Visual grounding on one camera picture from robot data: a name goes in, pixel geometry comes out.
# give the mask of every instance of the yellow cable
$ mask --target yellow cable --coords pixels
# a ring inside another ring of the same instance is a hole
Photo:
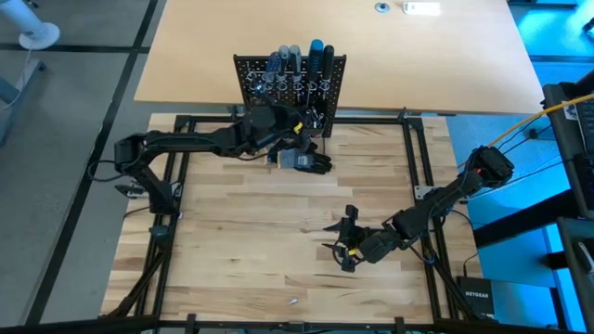
[[[550,108],[546,108],[546,109],[544,109],[542,111],[539,111],[536,114],[534,114],[534,115],[528,117],[527,119],[525,119],[525,120],[523,120],[523,121],[515,124],[514,126],[512,126],[508,131],[506,131],[505,133],[503,133],[503,135],[500,135],[499,137],[495,138],[494,141],[490,142],[488,146],[489,147],[494,146],[499,140],[503,139],[506,135],[511,134],[512,132],[514,132],[515,130],[517,130],[520,126],[522,126],[522,125],[530,122],[531,120],[535,119],[536,117],[540,117],[542,115],[545,115],[545,114],[548,114],[550,112],[559,110],[561,108],[565,108],[567,106],[571,106],[573,104],[577,104],[577,103],[580,103],[580,102],[587,101],[587,100],[589,100],[591,98],[594,98],[594,94],[589,94],[589,95],[586,95],[586,96],[581,96],[581,97],[578,97],[578,98],[574,98],[571,101],[563,102],[561,104],[558,104],[557,106],[553,106],[553,107],[550,107]]]

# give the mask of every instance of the light wood table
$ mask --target light wood table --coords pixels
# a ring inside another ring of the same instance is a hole
[[[315,38],[346,55],[339,108],[528,114],[540,83],[506,0],[168,0],[136,101],[242,104],[233,55],[266,56]]]
[[[171,131],[174,118],[154,114],[150,128]],[[446,185],[457,175],[446,121],[424,123],[435,183]],[[220,126],[225,124],[199,123],[198,131]],[[326,175],[190,155],[163,319],[195,313],[212,321],[390,323],[403,316],[410,324],[432,323],[423,263],[412,251],[394,251],[349,274],[321,245],[336,239],[322,228],[337,223],[347,204],[359,208],[361,225],[376,227],[413,204],[402,126],[335,124],[325,144],[335,164]],[[419,152],[415,135],[413,144]],[[165,161],[158,157],[151,169],[162,173]],[[420,158],[417,165],[424,184]],[[146,205],[132,200],[128,210]],[[113,309],[140,277],[152,222],[147,211],[123,222],[102,312]],[[444,230],[453,275],[461,275],[462,263],[476,252],[471,226],[452,213]],[[471,276],[481,275],[476,258],[468,268]],[[436,277],[447,315],[445,288]],[[148,310],[154,290],[153,284]],[[290,304],[292,298],[298,301]]]

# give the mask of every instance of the work glove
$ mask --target work glove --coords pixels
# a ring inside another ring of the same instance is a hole
[[[294,168],[299,172],[325,174],[332,169],[329,156],[316,153],[317,145],[311,143],[306,150],[283,149],[278,152],[279,168]]]

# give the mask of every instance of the pegboard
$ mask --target pegboard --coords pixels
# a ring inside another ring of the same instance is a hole
[[[291,63],[287,64],[285,71],[286,88],[275,78],[272,84],[265,85],[263,74],[268,63],[268,56],[233,56],[235,69],[238,74],[239,88],[241,89],[241,96],[243,103],[247,109],[263,105],[264,101],[256,95],[255,90],[258,86],[260,89],[265,87],[266,95],[275,102],[286,103],[298,109],[305,109],[305,101],[307,96],[307,57],[302,57],[302,77],[300,84],[301,90],[296,90],[298,87],[294,84],[292,75],[293,68]],[[316,110],[324,114],[321,120],[322,124],[317,128],[305,125],[305,131],[313,136],[322,135],[330,137],[332,134],[332,125],[334,124],[334,116],[336,115],[336,108],[338,106],[338,99],[341,93],[342,77],[344,75],[344,67],[346,65],[346,56],[336,56],[333,61],[332,74],[329,82],[329,89],[326,91],[326,98],[324,98],[324,91],[321,87],[321,74],[318,72],[316,86],[317,90],[312,90],[309,97],[309,105],[314,106]]]

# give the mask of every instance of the tool holder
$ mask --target tool holder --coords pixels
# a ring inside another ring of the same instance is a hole
[[[301,84],[301,90],[295,89],[299,85],[293,81],[293,68],[290,63],[287,64],[287,69],[285,70],[284,85],[278,76],[275,77],[272,83],[267,83],[263,78],[268,63],[268,56],[233,55],[233,62],[238,73],[239,88],[241,89],[241,96],[246,109],[265,105],[264,93],[266,98],[274,102],[294,106],[296,109],[303,110],[303,112],[311,112],[314,109],[318,115],[323,113],[324,117],[316,124],[312,122],[307,123],[304,127],[305,131],[312,136],[331,136],[338,98],[341,92],[346,56],[334,57],[329,84],[322,83],[322,72],[320,71],[318,73],[314,85],[316,86],[316,90],[312,89],[309,106],[307,107],[305,105],[307,80],[304,70],[307,69],[307,57],[302,57],[303,72],[301,81],[298,82]]]

